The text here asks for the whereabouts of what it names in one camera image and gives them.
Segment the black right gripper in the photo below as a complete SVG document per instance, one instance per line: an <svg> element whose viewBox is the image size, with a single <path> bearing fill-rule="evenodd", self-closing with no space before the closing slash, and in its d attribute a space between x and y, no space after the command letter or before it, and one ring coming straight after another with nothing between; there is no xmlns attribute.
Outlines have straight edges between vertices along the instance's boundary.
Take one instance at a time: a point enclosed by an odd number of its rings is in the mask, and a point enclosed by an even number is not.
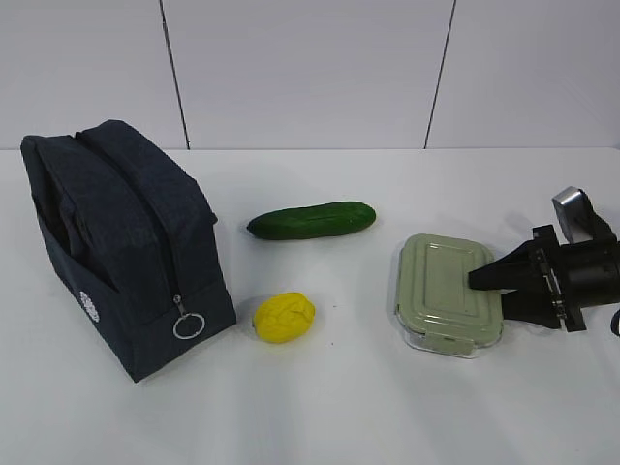
<svg viewBox="0 0 620 465"><path fill-rule="evenodd" d="M539 292L541 278L543 294L525 292ZM600 230L589 240L560 244L552 226L536 227L533 240L471 271L468 284L480 291L515 290L501 296L505 320L583 331L584 308L619 301L619 240Z"/></svg>

